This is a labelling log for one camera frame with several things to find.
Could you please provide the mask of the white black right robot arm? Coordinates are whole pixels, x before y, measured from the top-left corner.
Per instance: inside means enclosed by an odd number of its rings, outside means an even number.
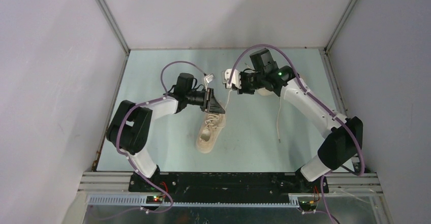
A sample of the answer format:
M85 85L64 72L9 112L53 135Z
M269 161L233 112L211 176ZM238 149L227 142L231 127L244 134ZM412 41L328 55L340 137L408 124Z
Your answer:
M362 121L323 103L279 48L267 44L248 48L232 68L223 72L223 77L225 87L239 94L254 94L261 88L273 92L309 119L324 138L316 156L297 170L295 184L299 191L310 192L318 178L343 167L355 155L360 162L359 175L364 173Z

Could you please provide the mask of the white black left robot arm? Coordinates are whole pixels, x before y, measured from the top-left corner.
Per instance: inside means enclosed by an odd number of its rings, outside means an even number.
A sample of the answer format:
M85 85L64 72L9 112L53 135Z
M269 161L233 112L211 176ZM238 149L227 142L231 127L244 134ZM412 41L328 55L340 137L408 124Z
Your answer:
M140 104L122 101L108 127L106 139L142 176L141 185L147 191L156 191L161 185L160 177L155 174L158 166L145 149L152 122L177 114L188 105L198 106L202 112L216 116L226 113L215 98L214 89L198 90L195 80L191 74L180 73L171 91L160 98Z

